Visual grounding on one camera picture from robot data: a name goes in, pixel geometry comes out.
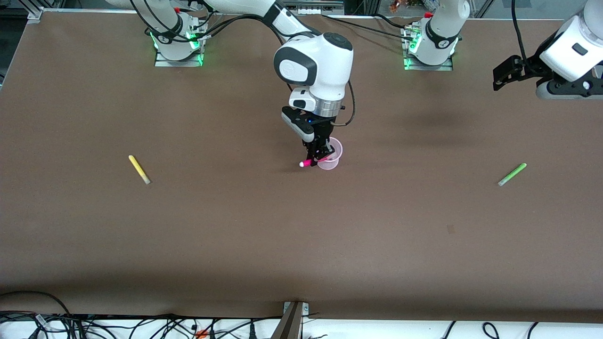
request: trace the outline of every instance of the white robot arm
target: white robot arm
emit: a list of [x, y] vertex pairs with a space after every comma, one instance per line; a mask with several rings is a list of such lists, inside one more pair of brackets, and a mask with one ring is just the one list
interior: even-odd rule
[[514, 81], [540, 77], [543, 99], [603, 99], [603, 0], [582, 10], [546, 39], [534, 56], [513, 55], [494, 69], [494, 90]]
[[[176, 13], [168, 0], [129, 0], [147, 23], [158, 52], [181, 60], [195, 43], [216, 34], [199, 34], [195, 19]], [[263, 22], [285, 43], [274, 55], [274, 70], [288, 84], [299, 86], [283, 107], [281, 117], [302, 138], [307, 160], [314, 166], [333, 153], [329, 137], [342, 108], [352, 71], [352, 44], [337, 33], [321, 34], [301, 23], [280, 0], [205, 0], [216, 11], [242, 14]]]
[[409, 52], [426, 65], [443, 64], [454, 53], [458, 35], [470, 12], [467, 0], [440, 0], [433, 17], [413, 23], [418, 26], [419, 34]]

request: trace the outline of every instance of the metal frame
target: metal frame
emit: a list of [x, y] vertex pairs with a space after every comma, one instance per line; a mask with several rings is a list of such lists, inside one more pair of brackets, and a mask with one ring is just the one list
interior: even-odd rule
[[65, 0], [18, 0], [23, 8], [29, 13], [27, 19], [30, 20], [29, 23], [38, 23], [40, 22], [40, 17], [42, 13], [47, 8], [62, 8], [65, 5]]
[[477, 14], [475, 14], [474, 17], [478, 17], [478, 18], [484, 17], [484, 15], [486, 15], [486, 12], [488, 12], [488, 10], [490, 9], [490, 6], [492, 6], [493, 3], [494, 3], [494, 0], [486, 0], [484, 5], [482, 6], [482, 8], [479, 9], [479, 11], [477, 12]]
[[308, 315], [309, 307], [305, 302], [286, 302], [285, 314], [280, 319], [270, 339], [300, 339], [302, 317]]
[[345, 2], [343, 0], [283, 0], [287, 9], [295, 15], [300, 14], [300, 10], [319, 10], [321, 14], [345, 14]]

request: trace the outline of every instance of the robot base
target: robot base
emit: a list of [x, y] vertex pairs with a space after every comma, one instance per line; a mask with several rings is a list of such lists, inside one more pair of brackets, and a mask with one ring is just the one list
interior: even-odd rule
[[[199, 19], [196, 17], [188, 18], [191, 20], [191, 25], [199, 25]], [[207, 23], [203, 26], [191, 31], [191, 34], [205, 33], [207, 31]], [[182, 60], [170, 60], [164, 57], [155, 47], [155, 67], [200, 67], [203, 66], [203, 56], [205, 52], [206, 40], [190, 42], [190, 46], [185, 46], [188, 57]]]
[[404, 69], [413, 69], [415, 71], [452, 71], [452, 57], [448, 57], [448, 59], [441, 65], [426, 65], [419, 61], [416, 56], [409, 52], [411, 47], [414, 47], [412, 44], [416, 43], [417, 35], [420, 32], [420, 27], [418, 22], [413, 22], [412, 25], [407, 25], [405, 28], [400, 29], [400, 33], [405, 37], [412, 37], [413, 41], [408, 41], [402, 39], [402, 55], [404, 56]]

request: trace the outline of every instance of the pink marker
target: pink marker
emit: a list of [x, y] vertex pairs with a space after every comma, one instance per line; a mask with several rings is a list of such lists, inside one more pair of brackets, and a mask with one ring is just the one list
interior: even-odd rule
[[[328, 156], [320, 159], [318, 162], [325, 161], [325, 160], [327, 160], [327, 158], [328, 158]], [[304, 161], [300, 162], [300, 167], [308, 167], [310, 165], [312, 165], [312, 159], [308, 159], [308, 160], [304, 160]]]

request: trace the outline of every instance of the brown table surface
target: brown table surface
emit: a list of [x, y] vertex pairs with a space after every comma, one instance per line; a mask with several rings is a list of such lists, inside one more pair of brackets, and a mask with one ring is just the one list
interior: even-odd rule
[[[603, 321], [601, 103], [542, 101], [534, 81], [493, 92], [518, 53], [508, 21], [467, 22], [453, 72], [405, 71], [396, 38], [303, 21], [355, 49], [334, 171], [297, 166], [259, 22], [210, 40], [200, 68], [153, 67], [133, 14], [28, 25], [0, 92], [1, 290], [79, 313], [261, 316], [302, 299], [333, 318]], [[528, 53], [559, 26], [521, 22]]]

